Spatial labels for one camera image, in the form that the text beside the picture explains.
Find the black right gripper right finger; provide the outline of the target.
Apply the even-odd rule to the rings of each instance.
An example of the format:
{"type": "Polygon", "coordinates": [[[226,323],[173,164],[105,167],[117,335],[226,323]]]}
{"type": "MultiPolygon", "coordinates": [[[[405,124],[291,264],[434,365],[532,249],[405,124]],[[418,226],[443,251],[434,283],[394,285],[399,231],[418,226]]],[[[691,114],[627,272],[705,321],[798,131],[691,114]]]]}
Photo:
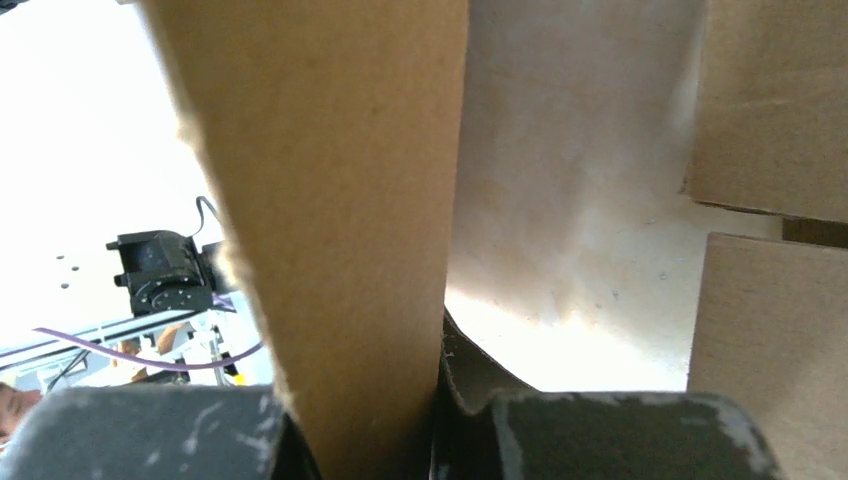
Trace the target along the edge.
{"type": "Polygon", "coordinates": [[[542,392],[443,318],[435,479],[778,479],[760,429],[714,394],[542,392]]]}

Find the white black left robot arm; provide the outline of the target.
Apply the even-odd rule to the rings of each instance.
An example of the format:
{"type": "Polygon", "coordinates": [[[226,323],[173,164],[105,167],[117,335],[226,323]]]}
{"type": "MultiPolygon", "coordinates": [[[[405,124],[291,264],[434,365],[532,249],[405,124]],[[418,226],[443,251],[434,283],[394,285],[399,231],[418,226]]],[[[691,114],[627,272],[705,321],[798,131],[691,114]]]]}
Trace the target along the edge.
{"type": "Polygon", "coordinates": [[[127,290],[136,317],[209,310],[235,291],[215,264],[220,247],[219,242],[198,247],[192,237],[169,230],[124,234],[105,245],[120,258],[123,272],[114,283],[127,290]]]}

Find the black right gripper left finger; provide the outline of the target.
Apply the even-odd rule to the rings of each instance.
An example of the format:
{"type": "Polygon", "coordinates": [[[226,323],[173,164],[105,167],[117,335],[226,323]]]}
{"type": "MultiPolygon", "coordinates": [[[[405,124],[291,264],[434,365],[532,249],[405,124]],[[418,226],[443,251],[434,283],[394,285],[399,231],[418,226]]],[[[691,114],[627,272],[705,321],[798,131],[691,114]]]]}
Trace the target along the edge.
{"type": "Polygon", "coordinates": [[[78,387],[51,393],[1,457],[15,480],[317,479],[268,386],[78,387]]]}

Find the cardboard box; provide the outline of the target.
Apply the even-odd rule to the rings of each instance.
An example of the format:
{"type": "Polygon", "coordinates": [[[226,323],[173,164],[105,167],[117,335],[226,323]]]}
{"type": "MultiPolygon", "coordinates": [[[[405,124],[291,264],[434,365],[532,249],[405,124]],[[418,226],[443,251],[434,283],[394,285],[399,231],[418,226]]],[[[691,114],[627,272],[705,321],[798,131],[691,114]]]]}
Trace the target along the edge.
{"type": "Polygon", "coordinates": [[[326,479],[431,475],[443,318],[847,475],[843,1],[144,1],[326,479]]]}

